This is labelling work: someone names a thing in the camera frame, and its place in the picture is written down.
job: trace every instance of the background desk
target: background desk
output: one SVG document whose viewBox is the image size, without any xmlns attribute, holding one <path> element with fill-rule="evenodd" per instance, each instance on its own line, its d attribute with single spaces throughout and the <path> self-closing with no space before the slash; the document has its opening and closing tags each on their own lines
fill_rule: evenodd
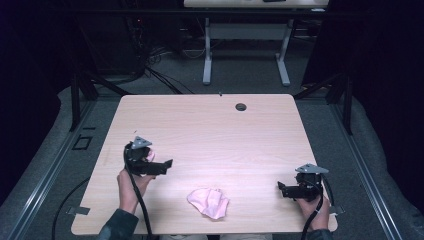
<svg viewBox="0 0 424 240">
<path fill-rule="evenodd" d="M 184 0 L 184 6 L 189 8 L 279 8 L 279 9 L 312 9 L 325 8 L 328 0 L 288 0 L 283 2 L 265 3 L 262 0 Z M 205 68 L 203 84 L 209 85 L 212 72 L 211 39 L 261 39 L 282 40 L 280 52 L 276 61 L 282 84 L 290 86 L 289 76 L 284 64 L 287 46 L 291 35 L 289 24 L 222 24 L 205 21 Z"/>
<path fill-rule="evenodd" d="M 247 109 L 236 110 L 238 103 Z M 81 202 L 90 212 L 76 216 L 74 234 L 97 234 L 118 207 L 116 175 L 137 135 L 153 143 L 156 162 L 174 159 L 144 197 L 153 234 L 302 231 L 299 207 L 277 187 L 296 185 L 294 169 L 315 164 L 292 96 L 139 95 L 118 106 Z M 230 199 L 226 217 L 211 220 L 186 200 L 204 187 Z M 136 215 L 143 218 L 140 208 Z M 143 220 L 136 233 L 147 233 Z"/>
</svg>

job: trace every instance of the person's left hand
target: person's left hand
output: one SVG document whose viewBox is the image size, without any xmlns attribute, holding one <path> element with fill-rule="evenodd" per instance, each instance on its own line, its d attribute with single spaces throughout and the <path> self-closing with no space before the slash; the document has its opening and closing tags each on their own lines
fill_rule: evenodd
<svg viewBox="0 0 424 240">
<path fill-rule="evenodd" d="M 150 180 L 156 178 L 156 176 L 153 175 L 140 177 L 134 174 L 133 177 L 138 189 L 140 190 L 141 196 L 143 196 L 146 192 L 147 185 L 149 184 Z M 135 209 L 137 208 L 138 199 L 134 192 L 134 188 L 127 170 L 121 170 L 117 176 L 117 180 L 119 185 L 119 208 L 134 214 Z"/>
</svg>

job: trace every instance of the dark backdrop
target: dark backdrop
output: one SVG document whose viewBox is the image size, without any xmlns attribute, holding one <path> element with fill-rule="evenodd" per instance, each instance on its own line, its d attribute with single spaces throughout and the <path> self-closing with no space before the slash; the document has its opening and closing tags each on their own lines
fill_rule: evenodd
<svg viewBox="0 0 424 240">
<path fill-rule="evenodd" d="M 323 22 L 303 83 L 350 73 L 353 95 L 382 143 L 388 172 L 424 213 L 424 195 L 419 193 L 424 169 L 424 2 L 332 0 L 330 11 L 372 7 L 379 17 L 362 23 Z"/>
</svg>

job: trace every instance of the gray carpet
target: gray carpet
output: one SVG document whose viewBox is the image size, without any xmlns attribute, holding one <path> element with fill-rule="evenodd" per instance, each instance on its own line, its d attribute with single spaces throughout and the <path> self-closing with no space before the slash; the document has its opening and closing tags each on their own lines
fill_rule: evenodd
<svg viewBox="0 0 424 240">
<path fill-rule="evenodd" d="M 195 94 L 230 93 L 286 93 L 301 91 L 301 79 L 313 43 L 293 39 L 286 56 L 286 65 L 292 85 L 283 87 L 278 75 L 274 53 L 279 44 L 272 41 L 226 41 L 219 43 L 213 51 L 212 83 L 202 84 L 203 57 L 189 58 L 184 55 L 164 54 L 151 67 L 183 83 Z M 182 92 L 190 94 L 178 82 L 171 80 Z M 134 94 L 172 94 L 170 89 L 152 76 L 119 85 Z M 65 197 L 79 183 L 91 175 L 102 143 L 114 116 L 119 97 L 103 86 L 97 86 L 99 99 L 86 102 L 81 98 L 86 116 L 74 133 L 71 126 L 70 89 L 60 93 L 62 109 L 55 126 L 43 146 L 17 184 L 14 191 L 0 208 L 0 239 L 7 239 L 13 232 L 20 214 L 37 184 L 54 164 L 67 139 L 72 139 L 69 149 L 63 150 L 63 165 L 42 199 L 39 209 L 34 209 L 33 219 L 19 236 L 24 239 L 51 239 L 56 211 Z M 335 239 L 388 239 L 379 221 L 369 194 L 359 178 L 355 157 L 346 141 L 344 130 L 339 126 L 337 107 L 325 104 L 325 90 L 313 98 L 296 101 L 306 133 L 318 165 L 330 170 L 327 175 L 336 205 L 346 213 L 337 217 L 339 227 Z M 422 216 L 401 195 L 385 168 L 384 153 L 361 105 L 354 101 L 352 112 L 353 139 L 361 150 L 380 193 L 387 203 L 400 231 L 402 239 L 424 239 Z M 78 136 L 91 138 L 86 150 L 72 150 Z M 56 223 L 56 239 L 94 239 L 94 236 L 75 236 L 70 226 L 73 215 L 67 214 L 69 207 L 78 206 L 86 184 L 78 188 L 63 205 Z M 274 239 L 300 239 L 300 234 L 275 234 Z"/>
</svg>

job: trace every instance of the table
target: table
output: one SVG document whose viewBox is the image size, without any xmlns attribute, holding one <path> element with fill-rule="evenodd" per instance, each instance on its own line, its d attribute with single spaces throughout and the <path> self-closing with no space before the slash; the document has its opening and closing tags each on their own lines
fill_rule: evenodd
<svg viewBox="0 0 424 240">
<path fill-rule="evenodd" d="M 239 111 L 237 104 L 246 109 Z M 301 232 L 297 203 L 283 198 L 277 181 L 296 185 L 295 168 L 316 164 L 290 95 L 124 96 L 99 154 L 77 214 L 76 235 L 97 234 L 118 207 L 116 176 L 123 149 L 136 136 L 153 143 L 156 162 L 173 159 L 167 175 L 144 196 L 153 234 Z M 227 215 L 205 217 L 186 197 L 195 189 L 220 189 Z M 146 234 L 141 208 L 136 234 Z M 337 228 L 330 217 L 330 230 Z"/>
<path fill-rule="evenodd" d="M 280 8 L 313 9 L 326 8 L 329 0 L 287 0 L 282 2 L 263 2 L 263 0 L 184 0 L 187 8 Z M 205 21 L 205 67 L 203 84 L 209 85 L 212 72 L 211 39 L 262 39 L 282 40 L 279 53 L 275 54 L 283 86 L 290 86 L 289 76 L 284 64 L 287 46 L 290 40 L 293 20 L 288 24 L 234 24 L 210 23 Z"/>
</svg>

